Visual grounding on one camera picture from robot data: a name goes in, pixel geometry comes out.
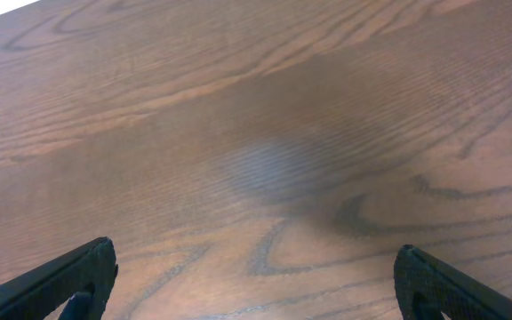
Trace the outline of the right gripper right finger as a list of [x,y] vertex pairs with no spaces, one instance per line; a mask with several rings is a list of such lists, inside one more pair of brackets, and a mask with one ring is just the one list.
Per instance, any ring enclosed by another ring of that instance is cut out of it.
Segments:
[[405,320],[512,320],[512,300],[447,263],[406,244],[393,269]]

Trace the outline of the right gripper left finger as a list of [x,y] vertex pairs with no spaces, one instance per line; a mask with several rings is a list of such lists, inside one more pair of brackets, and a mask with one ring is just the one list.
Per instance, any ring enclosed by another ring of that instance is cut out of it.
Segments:
[[100,320],[118,272],[113,242],[98,237],[0,284],[0,319]]

